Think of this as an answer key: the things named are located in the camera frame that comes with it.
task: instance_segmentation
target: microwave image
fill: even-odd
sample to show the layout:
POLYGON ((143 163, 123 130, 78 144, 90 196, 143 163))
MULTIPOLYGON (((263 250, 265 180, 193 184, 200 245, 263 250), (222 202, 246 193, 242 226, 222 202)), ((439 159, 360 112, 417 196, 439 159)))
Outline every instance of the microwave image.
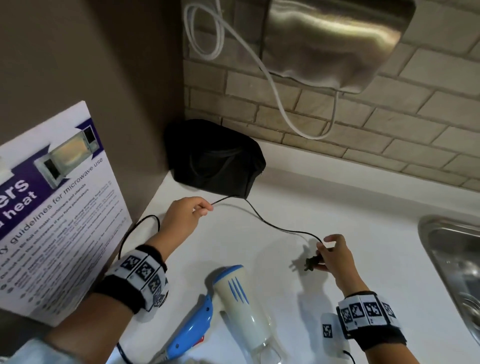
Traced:
POLYGON ((34 165, 55 189, 83 161, 98 150, 99 144, 91 126, 78 132, 65 143, 35 160, 34 165))

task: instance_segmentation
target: stainless steel sink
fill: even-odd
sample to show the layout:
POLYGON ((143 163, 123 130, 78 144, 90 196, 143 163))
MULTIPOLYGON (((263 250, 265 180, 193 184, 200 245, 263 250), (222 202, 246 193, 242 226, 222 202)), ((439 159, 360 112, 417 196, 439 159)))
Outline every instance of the stainless steel sink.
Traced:
POLYGON ((419 235, 458 312, 480 345, 480 227, 423 219, 419 235))

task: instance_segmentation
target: tile backsplash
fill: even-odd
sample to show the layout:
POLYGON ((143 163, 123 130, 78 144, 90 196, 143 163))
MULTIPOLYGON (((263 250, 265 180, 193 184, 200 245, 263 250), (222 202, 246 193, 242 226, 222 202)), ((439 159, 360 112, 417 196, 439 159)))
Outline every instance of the tile backsplash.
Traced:
MULTIPOLYGON (((222 0, 224 18, 258 53, 266 0, 222 0)), ((206 14, 196 38, 215 44, 206 14)), ((296 135, 276 107, 253 59, 227 35, 222 53, 203 61, 184 37, 185 116, 249 136, 480 191, 480 0, 418 0, 401 43, 372 83, 343 94, 331 135, 296 135)), ((288 116, 319 134, 332 92, 275 77, 288 116)))

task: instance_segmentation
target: microwave safety poster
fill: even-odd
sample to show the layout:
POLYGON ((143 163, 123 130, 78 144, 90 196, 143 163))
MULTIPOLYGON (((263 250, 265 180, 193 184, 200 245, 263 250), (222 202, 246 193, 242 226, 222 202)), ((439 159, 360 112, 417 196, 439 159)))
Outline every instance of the microwave safety poster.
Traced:
POLYGON ((57 325, 131 222, 85 102, 0 146, 0 308, 57 325))

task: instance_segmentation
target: black bag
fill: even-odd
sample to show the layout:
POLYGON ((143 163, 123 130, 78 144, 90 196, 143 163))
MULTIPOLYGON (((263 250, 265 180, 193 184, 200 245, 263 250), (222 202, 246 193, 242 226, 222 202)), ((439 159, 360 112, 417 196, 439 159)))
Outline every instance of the black bag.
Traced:
POLYGON ((246 198, 265 169, 256 141, 211 121, 171 123, 164 140, 173 179, 215 194, 246 198))

